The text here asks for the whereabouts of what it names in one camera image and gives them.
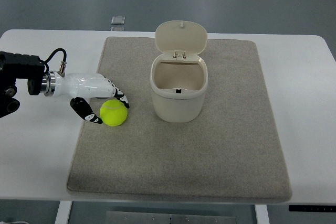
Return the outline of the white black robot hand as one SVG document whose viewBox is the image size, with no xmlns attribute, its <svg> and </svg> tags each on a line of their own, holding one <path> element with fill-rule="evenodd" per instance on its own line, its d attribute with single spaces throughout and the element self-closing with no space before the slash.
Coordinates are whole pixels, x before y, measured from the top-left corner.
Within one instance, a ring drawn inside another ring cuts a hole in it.
<svg viewBox="0 0 336 224">
<path fill-rule="evenodd" d="M 111 80 L 99 73 L 69 73 L 64 76 L 50 71 L 42 79 L 40 92 L 47 97 L 68 95 L 71 108 L 85 121 L 102 124 L 86 101 L 91 98 L 119 100 L 130 107 L 125 94 Z"/>
</svg>

